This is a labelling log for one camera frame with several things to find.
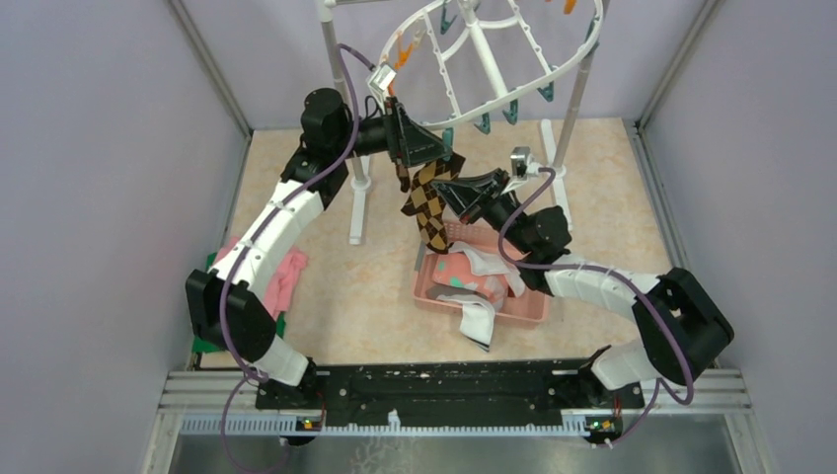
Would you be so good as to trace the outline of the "white oval clip hanger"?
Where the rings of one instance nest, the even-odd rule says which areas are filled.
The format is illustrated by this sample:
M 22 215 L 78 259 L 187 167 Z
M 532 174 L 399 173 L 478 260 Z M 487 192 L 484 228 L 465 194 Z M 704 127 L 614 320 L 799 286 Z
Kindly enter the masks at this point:
M 576 53 L 576 51 L 577 51 L 578 47 L 574 50 L 574 52 L 573 52 L 572 54 L 570 54 L 570 55 L 569 55 L 569 57 L 568 57 L 568 58 L 566 58 L 566 59 L 564 59 L 564 60 L 562 60 L 562 61 L 560 61 L 560 62 L 558 62 L 558 63 L 556 63 L 556 62 L 554 62 L 554 61 L 552 61 L 552 60 L 548 59 L 548 58 L 546 57 L 546 55 L 545 55 L 545 48 L 544 48 L 544 46 L 542 46 L 542 45 L 541 45 L 541 43 L 540 43 L 540 42 L 536 39 L 536 37 L 535 37 L 535 35 L 534 35 L 534 32 L 533 32 L 533 27 L 532 27 L 532 25 L 530 24 L 530 22 L 529 22 L 529 21 L 525 18 L 525 16 L 524 16 L 523 7 L 520 5 L 520 3 L 519 3 L 518 1 L 516 1 L 516 3 L 519 5 L 519 7 L 520 7 L 520 12 L 522 13 L 522 15 L 523 15 L 523 17 L 524 17 L 525 21 L 529 24 L 529 26 L 530 26 L 530 28 L 531 28 L 531 33 L 532 33 L 532 35 L 533 35 L 534 39 L 535 39 L 535 40 L 536 40 L 536 42 L 538 42 L 538 43 L 539 43 L 539 45 L 542 47 L 543 56 L 545 57 L 546 61 L 547 61 L 550 65 L 554 65 L 554 66 L 556 66 L 556 65 L 557 65 L 557 66 L 560 66 L 560 65 L 562 65 L 564 62 L 566 62 L 568 59 L 570 59 L 570 58 L 571 58 L 571 57 L 572 57 L 572 56 Z M 507 15 L 506 15 L 505 17 L 503 17 L 503 18 L 497 18 L 497 19 L 489 19 L 489 18 L 484 17 L 484 16 L 482 15 L 482 9 L 481 9 L 481 6 L 482 6 L 482 3 L 478 6 L 478 10 L 477 10 L 477 12 L 476 12 L 476 13 L 477 13 L 477 16 L 479 17 L 479 19 L 480 19 L 480 20 L 503 20 L 503 19 L 506 19 L 506 18 L 509 18 L 509 17 L 511 17 L 511 16 L 512 16 L 512 10 L 510 9 L 510 6 L 509 6 L 508 2 L 506 3 L 506 6 L 507 6 Z M 457 39 L 458 39 L 458 37 L 459 37 L 459 36 L 463 33 L 463 31 L 465 30 L 465 26 L 466 26 L 466 25 L 465 25 L 465 22 L 463 21 L 464 19 L 462 18 L 462 16 L 461 16 L 461 14 L 460 14 L 460 11 L 459 11 L 459 8 L 458 8 L 458 7 L 459 7 L 459 5 L 457 4 L 457 2 L 456 2 L 456 1 L 448 1 L 448 3 L 447 3 L 446 19 L 447 19 L 448 21 L 450 21 L 450 20 L 451 20 L 451 18 L 453 18 L 453 20 L 454 20 L 454 21 L 453 21 L 453 24 L 452 24 L 452 25 L 450 25 L 449 29 L 445 32 L 445 34 L 444 34 L 444 35 L 438 35 L 438 40 L 437 40 L 437 41 L 438 41 L 438 44 L 439 44 L 439 47 L 440 47 L 440 49 L 441 49 L 441 50 L 445 50 L 445 49 L 449 48 L 449 47 L 452 45 L 452 43 L 453 43 L 455 40 L 457 40 Z M 436 10 L 436 11 L 431 12 L 431 13 L 430 13 L 430 15 L 429 15 L 429 16 L 430 16 L 430 18 L 431 18 L 431 20 L 432 20 L 432 22 L 434 23 L 434 27 L 435 27 L 435 28 L 437 28 L 437 29 L 439 28 L 439 23 L 440 23 L 440 21 L 439 21 L 439 20 L 440 20 L 440 13 L 441 13 L 441 12 L 440 12 L 439 10 Z M 592 18 L 592 15 L 593 15 L 593 14 L 594 14 L 594 4 L 592 3 L 592 14 L 591 14 L 590 19 L 589 19 L 589 21 L 588 21 L 587 28 L 586 28 L 586 32 L 585 32 L 585 34 L 584 34 L 584 36 L 583 36 L 583 41 L 582 41 L 580 44 L 582 44 L 582 43 L 584 42 L 584 40 L 585 40 L 585 36 L 586 36 L 586 33 L 587 33 L 587 29 L 588 29 L 588 26 L 589 26 L 589 23 L 590 23 L 590 21 L 591 21 L 591 18 Z M 401 47 L 400 49 L 402 50 L 402 52 L 405 52 L 405 50 L 407 50 L 407 49 L 411 46 L 411 42 L 412 42 L 412 40 L 414 39 L 414 35 L 416 34 L 416 33 L 415 33 L 415 31 L 416 31 L 416 30 L 415 30 L 415 27 L 418 27 L 418 26 L 419 26 L 419 24 L 416 24 L 416 25 L 414 25 L 414 27 L 413 27 L 413 28 L 409 28 L 409 30 L 408 30 L 407 32 L 405 32 L 405 33 L 403 33 L 403 34 L 401 35 L 401 38 L 400 38 L 400 40 L 401 40 L 401 41 L 399 41 L 399 43 L 400 43 L 400 44 L 396 43 L 397 45 L 393 45 L 393 46 L 392 46 L 392 48 L 390 49 L 390 52 L 385 53 L 385 54 L 387 54 L 387 55 L 389 56 L 389 60 L 388 60 L 387 62 L 389 62 L 389 63 L 395 63 L 395 62 L 396 62 L 396 60 L 398 59 L 398 49 L 399 49 L 399 48 L 398 48 L 398 45 Z M 536 69 L 535 69 L 535 73 L 534 73 L 534 77 L 533 77 L 533 78 L 531 78 L 531 79 L 527 79 L 527 80 L 525 80 L 525 81 L 523 81 L 523 82 L 521 82 L 521 81 L 512 82 L 512 81 L 511 81 L 511 79 L 508 77 L 508 74 L 507 74 L 507 73 L 503 70 L 503 66 L 504 66 L 504 64 L 505 64 L 505 61 L 504 61 L 504 60 L 502 60 L 502 59 L 500 58 L 500 48 L 499 48 L 498 46 L 496 46 L 496 45 L 495 45 L 495 43 L 492 41 L 491 35 L 492 35 L 492 34 L 499 34 L 499 33 L 507 33 L 507 32 L 513 32 L 513 33 L 516 33 L 516 34 L 519 34 L 519 35 L 521 35 L 521 36 L 522 36 L 522 52 L 523 52 L 525 55 L 530 56 L 530 57 L 532 58 L 532 60 L 535 62 L 535 64 L 536 64 Z M 526 37 L 525 37 L 525 36 L 524 36 L 524 34 L 521 32 L 521 30 L 520 30 L 520 28 L 519 28 L 519 27 L 509 28 L 509 29 L 505 29 L 505 30 L 492 30 L 492 31 L 485 31 L 485 37 L 486 37 L 486 39 L 487 39 L 487 41 L 488 41 L 488 43 L 489 43 L 489 46 L 491 47 L 491 50 L 493 51 L 493 53 L 494 53 L 494 55 L 495 55 L 495 58 L 496 58 L 496 63 L 497 63 L 497 64 L 498 64 L 498 66 L 499 66 L 499 69 L 500 69 L 500 72 L 501 72 L 502 77 L 503 77 L 503 79 L 504 79 L 505 85 L 506 85 L 506 87 L 507 87 L 508 89 L 512 89 L 512 90 L 513 90 L 513 89 L 514 89 L 514 88 L 516 88 L 516 87 L 519 87 L 519 86 L 521 86 L 521 85 L 527 84 L 527 83 L 529 83 L 529 82 L 531 82 L 531 81 L 533 81 L 533 80 L 536 80 L 536 79 L 540 78 L 540 77 L 542 76 L 542 74 L 544 73 L 544 70 L 542 69 L 541 64 L 539 63 L 539 61 L 538 61 L 537 57 L 535 56 L 535 54 L 534 54 L 534 53 L 532 52 L 532 50 L 529 48 L 529 43 L 528 43 L 528 41 L 526 40 Z M 379 55 L 379 59 L 378 59 L 378 63 L 379 63 L 379 64 L 380 64 L 381 62 L 384 62 L 383 60 L 381 60 L 381 59 L 380 59 L 380 56 L 381 56 L 382 50 L 384 49 L 385 44 L 386 44 L 387 42 L 388 42 L 388 39 L 386 40 L 386 42 L 385 42 L 385 43 L 384 43 L 384 45 L 382 46 L 382 49 L 381 49 L 381 52 L 380 52 L 380 55 Z M 390 89 L 389 89 L 389 91 L 390 91 L 390 93 L 391 93 L 391 96 L 390 96 L 390 97 L 387 97 L 387 98 L 386 98 L 386 100 L 385 100 L 383 103 L 380 103 L 380 102 L 378 102 L 377 100 L 376 100 L 376 101 L 377 101 L 380 105 L 385 105 L 385 103 L 389 102 L 389 100 L 390 100 L 390 99 L 392 99 L 392 98 L 394 98 L 394 97 L 396 96 L 396 85 L 395 85 L 395 81 L 396 81 L 398 78 L 405 79 L 405 78 L 407 77 L 407 63 L 410 61 L 411 57 L 412 57 L 413 55 L 415 55 L 415 53 L 416 53 L 416 52 L 418 52 L 418 51 L 419 51 L 419 48 L 420 48 L 421 46 L 423 46 L 423 45 L 424 45 L 424 46 L 426 46 L 426 47 L 428 48 L 428 54 L 429 54 L 429 55 L 430 55 L 430 57 L 432 58 L 431 65 L 435 67 L 435 74 L 437 75 L 438 79 L 440 80 L 440 87 L 441 87 L 441 101 L 443 102 L 443 104 L 445 104 L 445 105 L 446 105 L 446 110 L 447 110 L 447 113 L 446 113 L 446 115 L 445 115 L 445 116 L 443 116 L 443 118 L 439 118 L 439 119 L 436 119 L 436 120 L 434 120 L 434 121 L 425 121 L 425 122 L 423 123 L 426 127 L 428 127 L 428 128 L 429 128 L 429 125 L 430 125 L 431 123 L 435 123 L 435 122 L 440 122 L 440 121 L 445 121 L 445 120 L 451 119 L 451 116 L 453 115 L 453 111 L 452 111 L 452 108 L 451 108 L 450 102 L 448 101 L 448 99 L 447 99 L 447 97 L 446 97 L 446 93 L 445 93 L 445 92 L 446 92 L 446 91 L 445 91 L 445 85 L 444 85 L 444 82 L 443 82 L 443 79 L 442 79 L 441 75 L 439 74 L 439 65 L 438 65 L 438 63 L 437 63 L 436 57 L 435 57 L 435 56 L 434 56 L 434 54 L 433 54 L 432 43 L 430 42 L 430 40 L 429 40 L 428 38 L 422 38 L 422 41 L 420 42 L 420 44 L 418 45 L 418 47 L 416 47 L 415 49 L 411 48 L 413 51 L 411 51 L 410 56 L 409 56 L 409 59 L 406 61 L 406 64 L 404 64 L 402 67 L 399 67 L 398 65 L 396 65 L 397 77 L 395 78 L 395 80 L 394 80 L 393 84 L 390 86 Z M 471 71 L 467 74 L 467 78 L 468 78 L 468 79 L 470 79 L 470 80 L 472 80 L 472 81 L 475 81 L 478 85 L 482 86 L 482 87 L 483 87 L 483 91 L 486 93 L 486 95 L 485 95 L 485 97 L 484 97 L 484 98 L 482 98 L 482 99 L 478 100 L 478 102 L 477 102 L 477 103 L 472 104 L 472 105 L 468 105 L 468 104 L 465 102 L 465 99 L 464 99 L 464 93 L 463 93 L 463 92 L 461 91 L 461 89 L 460 89 L 460 88 L 456 85 L 456 83 L 455 83 L 455 81 L 454 81 L 454 77 L 453 77 L 453 62 L 454 62 L 456 59 L 462 59 L 462 58 L 464 57 L 464 54 L 465 54 L 466 52 L 472 52 L 472 53 L 474 53 L 474 55 L 476 56 L 476 58 L 475 58 L 475 60 L 474 60 L 473 68 L 472 68 L 472 70 L 471 70 Z M 489 101 L 489 100 L 493 99 L 494 97 L 496 97 L 496 96 L 495 96 L 495 93 L 494 93 L 494 90 L 493 90 L 493 88 L 492 88 L 492 86 L 491 86 L 491 83 L 490 83 L 490 81 L 489 81 L 489 79 L 488 79 L 488 78 L 484 75 L 484 72 L 483 72 L 483 68 L 482 68 L 482 64 L 481 64 L 480 58 L 478 57 L 477 52 L 476 52 L 476 50 L 475 50 L 475 48 L 474 48 L 473 44 L 472 44 L 470 41 L 468 41 L 466 44 L 464 44 L 464 45 L 463 45 L 463 46 L 462 46 L 462 47 L 461 47 L 461 48 L 460 48 L 460 49 L 459 49 L 459 50 L 458 50 L 458 51 L 457 51 L 457 52 L 456 52 L 456 53 L 455 53 L 455 54 L 454 54 L 454 55 L 453 55 L 450 59 L 448 59 L 448 61 L 446 62 L 446 66 L 447 66 L 447 72 L 448 72 L 448 74 L 449 74 L 449 77 L 450 77 L 450 80 L 451 80 L 451 83 L 452 83 L 452 88 L 453 88 L 453 91 L 454 91 L 454 93 L 455 93 L 455 97 L 456 97 L 456 99 L 457 99 L 457 102 L 458 102 L 458 105 L 459 105 L 459 107 L 460 107 L 460 110 L 461 110 L 463 113 L 464 113 L 464 112 L 466 112 L 466 111 L 470 111 L 470 110 L 472 110 L 472 109 L 475 109 L 475 108 L 477 108 L 477 107 L 479 107 L 479 106 L 482 106 L 482 105 L 483 105 L 483 104 L 485 104 L 487 101 Z M 533 94 L 533 93 L 535 93 L 535 94 L 537 94 L 537 95 L 541 96 L 537 90 L 536 90 L 536 91 L 534 91 L 534 92 L 532 92 L 532 93 L 528 93 L 528 94 L 526 94 L 526 95 Z M 519 100 L 520 100 L 522 97 L 520 97 L 520 98 L 518 99 L 517 119 L 519 119 Z M 490 112 L 490 120 L 491 120 L 491 123 L 492 123 L 492 114 L 493 114 L 493 113 L 495 113 L 495 112 L 497 112 L 497 111 L 500 111 L 500 112 L 502 113 L 503 117 L 505 118 L 505 120 L 507 121 L 507 118 L 504 116 L 503 110 L 508 110 L 508 109 L 509 109 L 509 105 L 506 105 L 506 106 L 500 106 L 498 110 L 491 111 L 491 112 Z M 476 125 L 477 123 L 480 123 L 480 122 L 481 122 L 481 118 L 479 117 L 479 115 L 480 115 L 480 114 L 481 114 L 481 113 L 477 112 L 477 115 L 478 115 L 478 116 L 477 116 L 476 118 L 466 119 L 464 122 L 472 122 L 474 125 Z

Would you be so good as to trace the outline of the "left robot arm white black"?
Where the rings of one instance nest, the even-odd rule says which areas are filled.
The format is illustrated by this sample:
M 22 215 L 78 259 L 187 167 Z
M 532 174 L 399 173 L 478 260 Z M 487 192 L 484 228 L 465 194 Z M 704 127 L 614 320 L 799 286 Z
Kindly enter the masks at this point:
M 394 97 L 384 100 L 380 116 L 363 118 L 337 90 L 317 89 L 305 98 L 300 122 L 299 145 L 258 218 L 232 250 L 209 269 L 192 271 L 185 283 L 193 333 L 228 351 L 249 377 L 278 382 L 279 396 L 298 409 L 315 399 L 316 369 L 276 332 L 263 302 L 272 275 L 341 190 L 347 159 L 385 152 L 411 168 L 452 153 Z

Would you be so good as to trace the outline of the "pink dotted sock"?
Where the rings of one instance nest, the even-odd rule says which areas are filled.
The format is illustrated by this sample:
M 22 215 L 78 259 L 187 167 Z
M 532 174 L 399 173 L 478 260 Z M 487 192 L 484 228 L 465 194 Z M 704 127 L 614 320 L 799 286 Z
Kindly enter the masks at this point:
M 437 285 L 449 286 L 483 297 L 499 310 L 509 295 L 509 284 L 505 275 L 477 275 L 472 263 L 463 253 L 441 255 L 431 273 L 431 280 Z

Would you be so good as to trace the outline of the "brown argyle sock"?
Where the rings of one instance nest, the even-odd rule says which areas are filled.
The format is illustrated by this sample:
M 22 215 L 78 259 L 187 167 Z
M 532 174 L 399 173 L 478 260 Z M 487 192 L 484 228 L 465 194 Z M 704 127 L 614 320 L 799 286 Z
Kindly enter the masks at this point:
M 403 164 L 395 164 L 396 176 L 399 182 L 401 193 L 407 194 L 412 190 L 412 174 L 408 167 Z
M 419 237 L 428 250 L 446 254 L 450 246 L 443 222 L 446 203 L 438 196 L 432 183 L 459 177 L 466 158 L 452 153 L 446 159 L 430 162 L 412 174 L 412 190 L 401 207 L 401 213 L 416 219 Z

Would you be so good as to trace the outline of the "white black striped sock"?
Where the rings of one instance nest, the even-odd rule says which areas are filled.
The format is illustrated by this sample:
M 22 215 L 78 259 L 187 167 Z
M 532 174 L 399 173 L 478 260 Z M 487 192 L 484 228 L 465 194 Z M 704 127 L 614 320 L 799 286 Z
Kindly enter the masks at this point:
M 495 330 L 495 316 L 505 302 L 505 297 L 489 301 L 478 294 L 440 295 L 437 301 L 461 306 L 460 333 L 484 352 L 491 350 Z
M 477 275 L 489 275 L 493 273 L 505 275 L 509 284 L 509 291 L 515 297 L 525 292 L 526 285 L 518 270 L 512 264 L 505 261 L 499 254 L 480 250 L 466 242 L 454 242 L 447 254 L 463 253 L 472 263 L 472 269 Z

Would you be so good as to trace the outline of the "white black striped sock front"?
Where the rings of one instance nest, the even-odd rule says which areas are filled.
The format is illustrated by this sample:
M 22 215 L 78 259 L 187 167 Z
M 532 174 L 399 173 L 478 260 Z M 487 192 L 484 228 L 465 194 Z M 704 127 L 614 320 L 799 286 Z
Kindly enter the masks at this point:
M 454 242 L 447 254 L 463 253 L 472 263 L 472 269 L 477 275 L 489 275 L 493 273 L 505 275 L 509 284 L 509 291 L 515 297 L 525 292 L 526 285 L 518 270 L 512 264 L 505 261 L 499 254 L 480 250 L 466 242 Z

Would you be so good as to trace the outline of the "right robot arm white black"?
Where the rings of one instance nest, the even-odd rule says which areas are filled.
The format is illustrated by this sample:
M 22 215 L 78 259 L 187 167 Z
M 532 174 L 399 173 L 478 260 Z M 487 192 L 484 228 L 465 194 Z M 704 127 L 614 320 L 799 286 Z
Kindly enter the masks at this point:
M 432 188 L 463 224 L 484 220 L 497 233 L 500 257 L 515 266 L 527 288 L 577 299 L 633 320 L 636 339 L 592 355 L 578 381 L 581 399 L 604 407 L 633 383 L 659 379 L 694 389 L 696 379 L 733 341 L 735 333 L 689 271 L 663 275 L 628 272 L 571 253 L 569 224 L 554 205 L 528 214 L 507 172 L 452 181 Z

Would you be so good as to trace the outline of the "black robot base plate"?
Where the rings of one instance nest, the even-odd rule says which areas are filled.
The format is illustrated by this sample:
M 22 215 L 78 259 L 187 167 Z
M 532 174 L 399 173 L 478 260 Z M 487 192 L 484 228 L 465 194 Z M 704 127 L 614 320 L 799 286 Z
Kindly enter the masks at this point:
M 293 436 L 328 429 L 429 435 L 580 435 L 618 438 L 641 409 L 639 383 L 615 391 L 589 361 L 534 359 L 313 365 L 297 387 L 269 380 L 255 406 L 295 417 Z

